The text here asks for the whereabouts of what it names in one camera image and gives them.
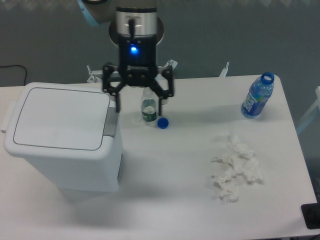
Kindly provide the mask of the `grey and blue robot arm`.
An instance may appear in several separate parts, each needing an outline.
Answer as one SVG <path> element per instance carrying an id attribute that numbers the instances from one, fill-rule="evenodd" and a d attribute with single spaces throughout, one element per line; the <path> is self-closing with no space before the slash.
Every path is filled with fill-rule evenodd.
<path id="1" fill-rule="evenodd" d="M 102 91 L 115 98 L 121 110 L 120 91 L 125 86 L 149 87 L 163 101 L 175 94 L 171 65 L 157 64 L 157 44 L 163 37 L 163 24 L 155 0 L 80 0 L 78 5 L 91 25 L 110 23 L 109 36 L 118 46 L 119 64 L 102 67 Z"/>

